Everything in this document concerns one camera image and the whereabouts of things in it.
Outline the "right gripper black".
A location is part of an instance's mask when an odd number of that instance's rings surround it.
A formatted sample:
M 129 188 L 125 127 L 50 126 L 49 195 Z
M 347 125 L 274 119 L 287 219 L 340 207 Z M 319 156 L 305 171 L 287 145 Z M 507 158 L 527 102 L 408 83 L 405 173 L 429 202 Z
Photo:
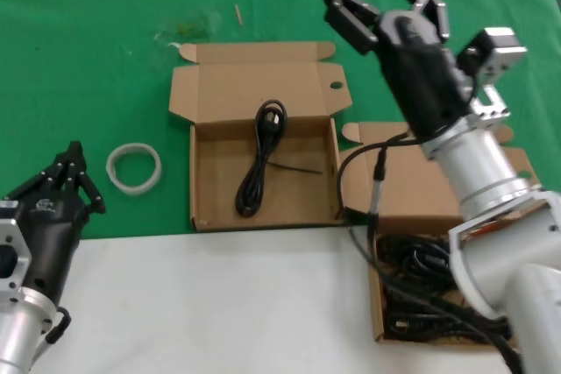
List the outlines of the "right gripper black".
M 446 3 L 408 1 L 412 11 L 388 11 L 381 16 L 375 27 L 377 36 L 373 27 L 380 11 L 363 0 L 323 0 L 324 20 L 361 55 L 377 45 L 381 72 L 422 144 L 467 116 L 469 106 L 465 77 L 443 44 L 450 38 Z

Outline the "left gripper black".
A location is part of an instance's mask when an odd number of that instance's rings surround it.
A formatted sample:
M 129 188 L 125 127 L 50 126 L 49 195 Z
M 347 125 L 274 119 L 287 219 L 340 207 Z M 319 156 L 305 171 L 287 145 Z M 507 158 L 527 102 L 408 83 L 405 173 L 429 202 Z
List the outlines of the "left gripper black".
M 78 194 L 80 189 L 89 199 L 86 205 Z M 60 190 L 74 193 L 50 192 Z M 86 214 L 106 212 L 104 199 L 87 174 L 82 144 L 71 141 L 51 165 L 5 194 L 3 199 L 19 202 L 18 227 L 32 255 L 23 286 L 42 293 L 58 305 L 82 229 L 88 221 Z

